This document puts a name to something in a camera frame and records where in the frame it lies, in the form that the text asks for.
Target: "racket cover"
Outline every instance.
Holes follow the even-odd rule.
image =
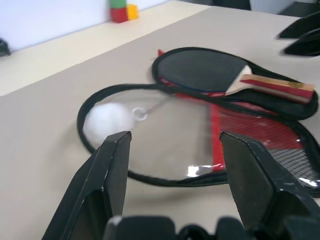
[[[241,57],[201,47],[183,47],[165,52],[154,61],[152,75],[159,84],[171,84],[198,92],[199,89],[205,90],[202,93],[210,95],[212,92],[209,90],[215,89],[218,93],[223,92],[231,84],[230,78],[228,80],[220,77],[223,76],[223,73],[232,76],[238,73],[239,67],[246,64],[254,75],[297,82]],[[292,102],[252,89],[245,89],[221,98],[224,101],[252,103],[291,120],[307,119],[318,110],[318,94],[316,92],[308,104]]]
[[[89,97],[79,110],[80,138],[89,151],[98,147],[93,146],[83,133],[86,116],[95,105],[118,103],[130,113],[137,108],[145,109],[146,118],[136,121],[131,129],[129,177],[162,187],[225,184],[227,178],[219,136],[221,131],[226,131],[261,141],[275,160],[313,196],[320,193],[320,176],[315,166],[318,162],[312,162],[310,158],[312,155],[320,157],[320,154],[306,144],[307,140],[313,144],[317,142],[303,126],[300,129],[298,122],[290,121],[290,125],[264,117],[268,111],[247,103],[231,104],[261,115],[225,108],[217,98],[202,94],[191,93],[187,98],[181,94],[186,96],[188,92],[157,84],[125,84],[102,89]]]

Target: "table surface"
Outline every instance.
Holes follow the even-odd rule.
[[[150,65],[158,48],[164,51],[186,46],[214,48],[319,85],[319,59],[279,55],[290,41],[276,40],[275,36],[296,18],[207,8],[172,1],[143,11],[136,22],[105,23],[22,50],[12,55],[12,59],[0,60],[0,84],[4,89],[4,96],[0,97],[1,239],[42,237],[70,180],[89,157],[77,135],[79,107],[91,94],[107,86],[149,83]],[[87,42],[91,44],[83,51]],[[186,106],[174,106],[163,107],[143,123],[144,127],[133,129],[130,158],[138,158],[143,151],[146,156],[157,156],[155,151],[162,146],[154,148],[151,144],[154,138],[145,140],[145,145],[138,140],[150,137],[159,118],[175,116],[179,110],[181,116],[196,116],[197,120],[188,124],[206,119],[205,111],[198,107],[192,108],[195,112],[191,113]],[[302,123],[319,141],[319,114]],[[194,132],[190,134],[198,137],[195,129],[191,128]],[[169,133],[164,137],[175,136]],[[191,144],[193,140],[185,137],[184,141]],[[161,188],[131,179],[127,183],[123,214],[167,215],[178,229],[197,223],[208,231],[213,231],[220,216],[239,217],[228,185]]]

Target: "black object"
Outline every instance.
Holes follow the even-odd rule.
[[[74,175],[43,240],[102,239],[123,211],[131,133],[110,135]]]
[[[212,0],[212,5],[232,9],[251,10],[250,0]]]
[[[223,133],[221,141],[232,196],[246,228],[261,223],[279,233],[287,216],[320,216],[320,207],[261,142],[231,133]]]
[[[244,228],[238,220],[223,217],[215,235],[197,225],[188,225],[176,234],[174,223],[167,217],[120,216],[126,192],[130,139],[128,132],[109,136],[79,169],[43,239],[319,239],[320,208],[312,197],[260,142],[230,133],[223,133],[221,141],[230,189]],[[88,196],[96,191],[101,193],[101,198],[90,198],[90,204],[86,205]]]
[[[221,61],[216,61],[217,56],[225,56],[226,59],[220,58]],[[244,58],[202,47],[182,47],[165,52],[154,61],[152,75],[158,84],[166,84],[163,80],[165,79],[169,83],[174,83],[178,86],[189,85],[192,90],[204,90],[206,87],[214,88],[215,85],[213,84],[222,84],[222,87],[225,88],[229,86],[229,82],[224,85],[225,81],[218,81],[215,77],[217,71],[221,71],[222,76],[224,71],[236,71],[236,69],[233,69],[233,64],[228,64],[230,60],[238,61],[242,65],[247,64],[255,75],[297,82],[292,78],[264,69]],[[221,99],[229,102],[251,103],[291,120],[309,118],[318,110],[318,95],[316,92],[313,94],[309,104],[292,102],[252,89],[242,90],[235,94],[224,96]]]
[[[288,55],[316,57],[320,55],[320,28],[303,34],[300,39],[284,49]]]
[[[9,56],[10,54],[8,44],[0,38],[0,57]]]
[[[319,56],[320,11],[293,22],[278,37],[280,39],[298,39],[283,50],[285,54],[306,57]]]
[[[279,15],[303,18],[310,14],[320,11],[319,4],[307,2],[294,2],[286,9],[282,10]]]
[[[311,15],[299,18],[297,21],[290,24],[280,34],[280,39],[298,39],[303,34],[320,28],[320,11]]]

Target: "paddle handle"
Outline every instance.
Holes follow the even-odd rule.
[[[293,102],[307,104],[313,97],[315,86],[300,82],[279,80],[254,74],[243,75],[241,83],[250,88]]]

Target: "table tennis paddle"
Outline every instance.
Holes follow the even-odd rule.
[[[202,49],[178,51],[157,63],[158,75],[166,84],[188,88],[212,97],[253,89],[307,104],[314,85],[252,74],[248,63],[236,56]]]

